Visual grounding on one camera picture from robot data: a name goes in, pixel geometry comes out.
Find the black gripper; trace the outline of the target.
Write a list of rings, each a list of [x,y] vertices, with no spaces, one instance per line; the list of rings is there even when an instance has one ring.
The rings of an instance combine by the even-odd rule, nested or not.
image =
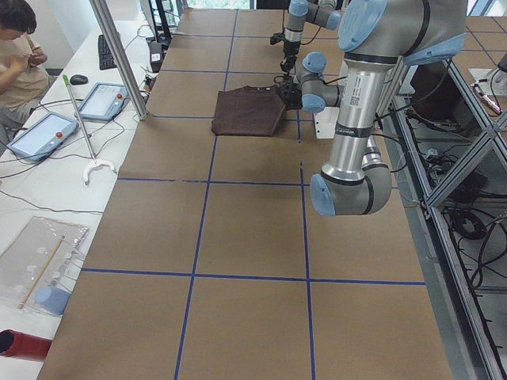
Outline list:
[[[284,40],[284,58],[280,62],[281,70],[288,74],[294,67],[299,54],[299,41]]]
[[[276,85],[276,93],[284,102],[286,109],[301,109],[302,93],[293,82],[280,82]]]

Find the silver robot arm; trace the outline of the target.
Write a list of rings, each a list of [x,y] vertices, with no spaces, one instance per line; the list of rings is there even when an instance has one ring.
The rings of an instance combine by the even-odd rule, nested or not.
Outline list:
[[[371,136],[387,72],[397,63],[423,65],[450,59],[464,46],[465,1],[292,1],[279,40],[283,71],[294,68],[306,23],[337,31],[347,66],[343,88],[322,77],[324,54],[313,51],[297,70],[303,109],[338,108],[330,157],[311,178],[314,209],[325,216],[368,215],[389,200],[392,181]]]
[[[273,34],[270,44],[283,43],[284,57],[280,68],[284,74],[293,69],[302,43],[303,30],[306,23],[319,28],[337,30],[342,16],[343,1],[293,0],[288,5],[288,19],[283,31]]]

